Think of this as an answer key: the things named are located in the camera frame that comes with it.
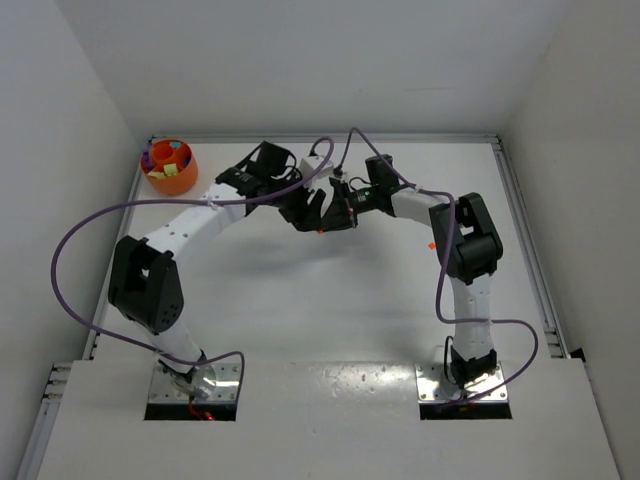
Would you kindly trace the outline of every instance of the small orange object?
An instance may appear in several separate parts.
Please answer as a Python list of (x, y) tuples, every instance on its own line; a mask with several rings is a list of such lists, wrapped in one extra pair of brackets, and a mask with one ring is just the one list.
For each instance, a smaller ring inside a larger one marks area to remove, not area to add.
[[(171, 164), (178, 168), (177, 174), (165, 178), (148, 175), (149, 172), (164, 173), (164, 166)], [(151, 186), (166, 195), (188, 192), (198, 180), (198, 164), (191, 148), (185, 142), (176, 139), (161, 140), (150, 145), (149, 152), (140, 158), (140, 169)]]

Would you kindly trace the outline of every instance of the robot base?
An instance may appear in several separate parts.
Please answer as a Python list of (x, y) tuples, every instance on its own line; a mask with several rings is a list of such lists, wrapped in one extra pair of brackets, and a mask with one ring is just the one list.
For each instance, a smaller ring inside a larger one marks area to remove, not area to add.
[(510, 419), (507, 387), (502, 386), (486, 397), (461, 405), (445, 406), (444, 403), (484, 392), (504, 381), (502, 366), (498, 362), (493, 374), (485, 374), (465, 385), (464, 392), (444, 376), (443, 365), (416, 365), (418, 404), (421, 420), (490, 420)]
[(214, 363), (216, 388), (208, 398), (194, 399), (189, 407), (189, 396), (176, 387), (173, 379), (156, 365), (151, 376), (145, 420), (202, 420), (193, 411), (202, 416), (209, 413), (214, 420), (231, 421), (236, 419), (236, 395), (242, 366), (235, 363)]

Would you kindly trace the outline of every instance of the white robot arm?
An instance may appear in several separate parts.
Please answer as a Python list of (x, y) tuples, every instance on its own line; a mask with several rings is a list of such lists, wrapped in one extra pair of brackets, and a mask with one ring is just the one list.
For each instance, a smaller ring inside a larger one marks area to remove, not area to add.
[[(210, 206), (191, 207), (175, 219), (137, 240), (125, 237), (116, 246), (109, 285), (109, 302), (148, 333), (159, 351), (188, 362), (204, 360), (205, 354), (190, 337), (180, 317), (184, 306), (178, 271), (189, 257), (204, 248), (226, 227), (249, 215), (255, 205), (217, 206), (216, 200), (264, 197), (298, 182), (301, 171), (312, 171), (318, 157), (302, 159), (300, 169), (289, 175), (286, 160), (290, 152), (263, 143), (256, 161), (245, 159), (223, 172), (205, 197)], [(387, 162), (392, 158), (385, 157)], [(321, 214), (326, 197), (322, 190), (303, 187), (263, 204), (277, 207), (285, 220), (299, 231), (336, 231), (355, 228), (358, 215), (380, 210), (431, 227), (442, 262), (449, 206), (401, 185), (379, 157), (366, 160), (370, 186), (353, 190), (342, 175), (330, 178), (334, 195)], [(328, 175), (328, 165), (321, 175)], [(478, 194), (461, 197), (456, 219), (473, 232), (462, 235), (456, 229), (447, 274), (451, 278), (456, 318), (490, 318), (489, 286), (502, 245), (486, 207)], [(203, 369), (161, 358), (165, 371), (181, 388), (197, 395)], [(469, 380), (495, 369), (496, 352), (490, 322), (457, 324), (452, 349), (451, 372), (461, 388)]]

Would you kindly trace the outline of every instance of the white table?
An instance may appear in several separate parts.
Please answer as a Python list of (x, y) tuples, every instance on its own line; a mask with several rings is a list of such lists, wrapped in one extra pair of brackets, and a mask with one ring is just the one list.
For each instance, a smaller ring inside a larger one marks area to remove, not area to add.
[[(298, 157), (309, 148), (281, 144)], [(201, 195), (253, 145), (193, 143), (200, 177), (186, 196)], [(353, 231), (303, 234), (261, 207), (181, 272), (197, 343), (211, 356), (247, 356), (237, 421), (143, 421), (153, 358), (101, 337), (95, 360), (74, 365), (38, 478), (617, 478), (582, 365), (550, 358), (544, 300), (494, 145), (416, 137), (378, 147), (418, 184), (478, 192), (491, 212), (505, 250), (494, 317), (527, 320), (541, 339), (538, 360), (509, 388), (513, 420), (419, 420), (413, 364), (442, 355), (452, 332), (434, 313), (439, 264), (428, 229), (371, 212)], [(368, 156), (352, 145), (349, 173), (364, 174)], [(135, 196), (157, 197), (144, 179)], [(138, 207), (128, 233), (143, 236), (182, 208)], [(452, 317), (449, 288), (443, 306)], [(113, 307), (103, 314), (104, 327), (144, 339)], [(512, 373), (531, 336), (493, 332)]]

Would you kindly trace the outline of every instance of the white wall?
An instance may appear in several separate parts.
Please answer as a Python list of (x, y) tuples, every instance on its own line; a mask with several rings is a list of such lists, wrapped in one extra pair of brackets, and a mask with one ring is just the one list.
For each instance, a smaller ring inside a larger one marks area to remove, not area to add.
[[(0, 16), (0, 478), (17, 472), (54, 361), (86, 331), (57, 305), (49, 262), (83, 216), (126, 198), (138, 148), (52, 0), (11, 0)], [(64, 291), (95, 307), (118, 217), (64, 258)]]
[(640, 478), (639, 25), (636, 0), (575, 1), (507, 134), (565, 331), (629, 479)]
[(130, 125), (495, 132), (568, 0), (56, 0)]

